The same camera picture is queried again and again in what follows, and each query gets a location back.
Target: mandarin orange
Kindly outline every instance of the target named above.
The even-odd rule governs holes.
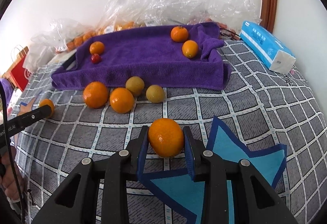
[[[100,108],[108,101],[109,91],[107,87],[98,81],[91,82],[83,91],[83,100],[90,108]]]
[[[188,38],[188,31],[184,27],[177,26],[171,30],[170,36],[174,42],[185,42]]]
[[[189,59],[194,58],[197,55],[199,46],[195,41],[188,40],[184,42],[182,46],[183,55]]]
[[[109,103],[115,112],[125,114],[133,108],[134,96],[126,88],[116,88],[110,94]]]
[[[50,99],[44,99],[44,100],[40,101],[39,107],[42,107],[44,105],[49,105],[50,108],[51,108],[51,113],[48,116],[48,118],[50,118],[54,114],[54,112],[55,112],[55,106],[54,106],[52,100],[50,100]]]
[[[104,52],[104,44],[102,42],[94,42],[90,45],[90,53],[101,55]]]
[[[153,150],[163,158],[178,155],[184,147],[182,129],[172,119],[155,120],[148,131],[148,141]]]

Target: human hand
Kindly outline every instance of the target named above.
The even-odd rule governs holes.
[[[11,152],[12,152],[12,158],[15,159],[16,156],[16,149],[15,147],[11,146]],[[12,169],[10,166],[10,160],[9,160],[9,154],[8,152],[1,157],[1,163],[6,167],[6,174],[4,175],[3,178],[0,176],[0,184],[5,188],[5,194],[8,198],[11,198],[13,200],[18,200],[19,195],[18,195],[18,189],[16,187],[14,175],[12,173]],[[20,189],[24,190],[24,181],[22,179],[22,175],[20,174],[20,171],[18,169],[17,164],[15,163],[14,165],[15,171],[17,174],[18,182]]]

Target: metal rivet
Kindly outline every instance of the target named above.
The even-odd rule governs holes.
[[[91,163],[91,159],[90,158],[84,158],[84,159],[82,159],[82,164],[83,165],[88,165],[90,163]]]
[[[241,160],[241,164],[243,165],[243,166],[249,166],[250,165],[250,162],[248,161],[248,160],[246,160],[246,159],[244,159],[244,160]]]
[[[205,150],[205,151],[203,152],[203,155],[206,156],[206,157],[211,157],[211,156],[213,155],[213,153],[212,153],[212,151],[210,151],[210,150]]]
[[[121,151],[119,152],[119,155],[122,156],[122,157],[125,157],[125,156],[127,156],[128,154],[129,154],[128,150],[125,150],[125,149],[123,149],[123,150],[121,150]]]

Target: grid pattern bedsheet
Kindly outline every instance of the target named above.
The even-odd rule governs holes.
[[[232,65],[224,91],[199,88],[165,88],[167,99],[152,104],[138,97],[132,111],[119,115],[106,105],[89,109],[82,91],[58,91],[51,86],[51,73],[58,64],[40,68],[14,107],[37,96],[56,105],[54,116],[20,133],[16,161],[32,189],[37,206],[28,196],[27,222],[33,219],[56,187],[84,157],[99,160],[126,147],[143,125],[168,117],[181,127],[189,125],[206,144],[213,115],[222,119],[250,150],[274,144],[287,145],[287,168],[276,191],[299,223],[308,223],[327,196],[326,123],[308,83],[294,69],[287,78],[269,71],[242,41],[226,41],[218,49]],[[172,161],[159,158],[150,147],[146,172],[185,166],[184,154]],[[102,184],[97,222],[101,219]],[[127,183],[130,223],[186,223],[140,183]]]

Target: tissue package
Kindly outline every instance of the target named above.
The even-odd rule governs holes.
[[[287,75],[292,69],[295,63],[292,52],[263,27],[244,21],[240,37],[269,70]]]

